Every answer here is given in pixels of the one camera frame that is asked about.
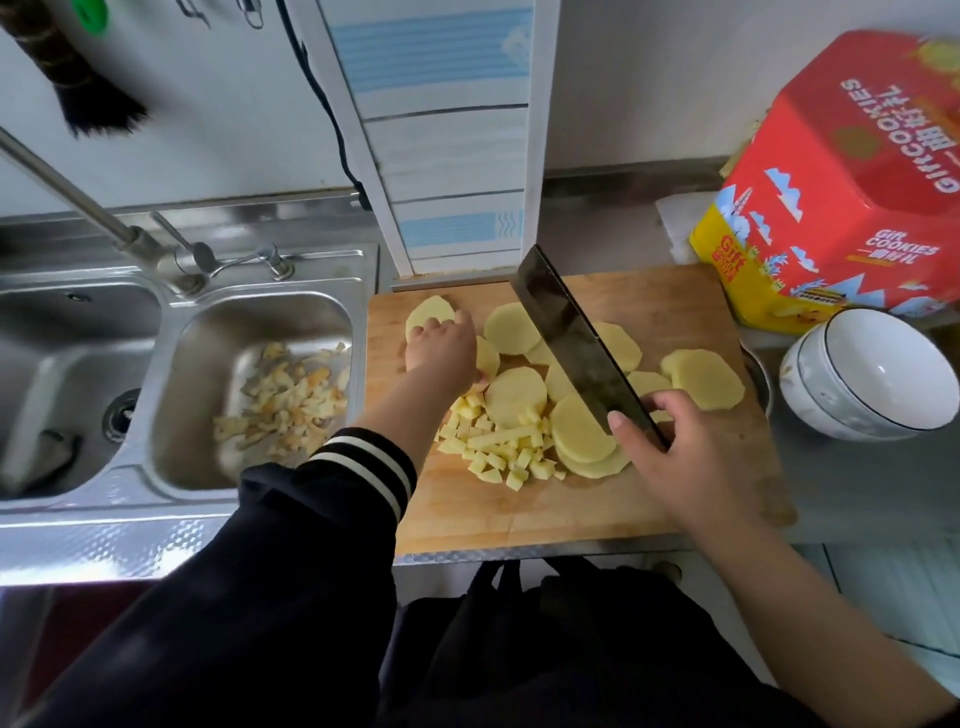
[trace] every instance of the cutting board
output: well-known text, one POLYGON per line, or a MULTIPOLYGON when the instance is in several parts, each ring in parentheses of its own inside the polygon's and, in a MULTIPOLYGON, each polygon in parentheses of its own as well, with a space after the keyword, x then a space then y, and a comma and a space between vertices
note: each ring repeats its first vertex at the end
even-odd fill
MULTIPOLYGON (((705 265, 685 265, 571 276, 564 281, 592 321, 620 324, 639 343, 641 370, 656 371, 660 360, 675 349, 711 349, 724 357, 743 379, 748 395, 732 410, 709 412, 709 425, 738 472, 738 484, 760 496, 767 519, 775 525, 794 522, 770 428, 753 394, 716 272, 705 265)), ((467 309, 481 334, 491 311, 516 301, 509 283, 374 296, 368 321, 367 404, 379 400, 404 372, 407 315, 435 295, 454 308, 467 309)), ((525 364, 521 357, 504 360, 504 366, 525 364)), ((478 480, 467 471, 466 460, 436 452, 436 447, 397 530, 397 555, 677 531, 633 466, 602 480, 573 473, 563 481, 531 479, 515 493, 505 485, 478 480)))

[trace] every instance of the person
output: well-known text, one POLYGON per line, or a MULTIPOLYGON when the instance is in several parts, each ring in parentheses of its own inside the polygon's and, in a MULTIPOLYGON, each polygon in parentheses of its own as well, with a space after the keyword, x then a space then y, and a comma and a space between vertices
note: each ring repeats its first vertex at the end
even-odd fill
POLYGON ((676 423, 668 452, 616 412, 612 432, 723 578, 778 688, 671 581, 586 559, 550 561, 559 575, 525 593, 516 562, 484 564, 465 596, 414 602, 392 639, 396 527, 444 413, 474 380, 472 320, 427 321, 405 356, 396 387, 307 463, 245 471, 216 538, 18 724, 960 724, 956 700, 741 497, 681 391, 653 397, 676 423))

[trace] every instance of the black knife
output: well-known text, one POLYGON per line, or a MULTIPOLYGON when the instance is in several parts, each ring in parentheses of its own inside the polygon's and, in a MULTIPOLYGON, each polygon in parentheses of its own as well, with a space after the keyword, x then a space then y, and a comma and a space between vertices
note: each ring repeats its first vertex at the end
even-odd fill
POLYGON ((653 440, 664 450, 669 448, 666 436, 650 418, 634 388, 539 245, 534 245, 520 262, 510 284, 543 341, 604 432, 610 433, 607 413, 618 410, 641 430, 652 434, 653 440))

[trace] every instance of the black cable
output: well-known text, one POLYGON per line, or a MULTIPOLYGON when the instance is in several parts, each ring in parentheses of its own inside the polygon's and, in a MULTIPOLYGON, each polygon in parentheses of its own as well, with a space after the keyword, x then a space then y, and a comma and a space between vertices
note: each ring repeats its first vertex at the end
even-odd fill
POLYGON ((297 57, 297 63, 300 65, 300 70, 306 77, 306 81, 310 84, 310 88, 313 89, 314 94, 316 94, 317 98, 320 100, 320 104, 324 107, 326 115, 330 117, 330 123, 333 124, 333 132, 337 134, 337 148, 340 150, 340 164, 344 168, 344 174, 347 175, 350 182, 352 182, 353 186, 356 187, 357 193, 360 195, 360 207, 369 212, 372 210, 372 207, 370 204, 370 198, 367 197, 367 190, 364 189, 363 183, 353 176, 353 173, 350 171, 350 167, 347 164, 347 144, 344 142, 344 135, 340 131, 340 125, 337 124, 337 120, 333 116, 333 109, 330 107, 330 102, 327 100, 324 90, 320 88, 320 84, 317 82, 317 77, 314 76, 313 71, 310 70, 310 61, 307 58, 306 45, 302 40, 297 38, 297 34, 294 32, 293 23, 290 22, 290 13, 287 12, 286 2, 284 0, 276 0, 276 9, 280 13, 280 20, 283 23, 283 30, 286 32, 287 39, 290 41, 290 47, 294 50, 294 56, 297 57))

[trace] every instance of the sink drain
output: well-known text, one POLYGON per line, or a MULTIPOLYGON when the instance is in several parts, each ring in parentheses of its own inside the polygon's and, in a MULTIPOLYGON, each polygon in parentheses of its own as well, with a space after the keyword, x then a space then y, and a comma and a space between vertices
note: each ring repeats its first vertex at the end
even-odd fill
POLYGON ((139 389, 124 392, 112 401, 104 412, 101 427, 104 437, 115 445, 119 445, 127 437, 130 421, 133 419, 133 410, 136 408, 136 399, 140 396, 139 389))

